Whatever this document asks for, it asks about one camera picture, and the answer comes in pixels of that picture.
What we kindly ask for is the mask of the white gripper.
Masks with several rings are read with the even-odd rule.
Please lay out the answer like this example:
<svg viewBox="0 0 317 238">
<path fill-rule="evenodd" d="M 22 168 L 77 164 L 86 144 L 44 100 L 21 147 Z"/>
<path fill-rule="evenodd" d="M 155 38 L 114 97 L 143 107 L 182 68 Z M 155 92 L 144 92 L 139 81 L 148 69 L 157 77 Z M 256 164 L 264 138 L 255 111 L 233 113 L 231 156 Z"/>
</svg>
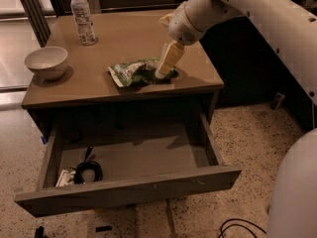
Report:
<svg viewBox="0 0 317 238">
<path fill-rule="evenodd" d="M 204 36 L 204 32 L 197 30 L 189 21 L 185 5 L 185 2 L 181 3 L 174 12 L 159 19 L 163 26 L 168 27 L 173 41 L 163 46 L 156 78 L 165 78 L 183 56 L 184 46 L 191 46 Z"/>
</svg>

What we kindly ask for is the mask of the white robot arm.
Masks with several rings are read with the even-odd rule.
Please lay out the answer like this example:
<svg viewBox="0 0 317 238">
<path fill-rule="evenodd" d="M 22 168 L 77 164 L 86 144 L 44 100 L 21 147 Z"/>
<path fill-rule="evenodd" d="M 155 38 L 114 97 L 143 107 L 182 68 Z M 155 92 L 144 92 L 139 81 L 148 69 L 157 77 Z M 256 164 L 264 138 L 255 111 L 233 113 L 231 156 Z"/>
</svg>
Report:
<svg viewBox="0 0 317 238">
<path fill-rule="evenodd" d="M 186 46 L 211 27 L 247 16 L 313 103 L 317 103 L 316 17 L 291 0 L 187 0 L 170 14 L 172 42 L 161 53 L 164 78 Z M 317 129 L 288 150 L 271 197 L 266 238 L 317 238 Z"/>
</svg>

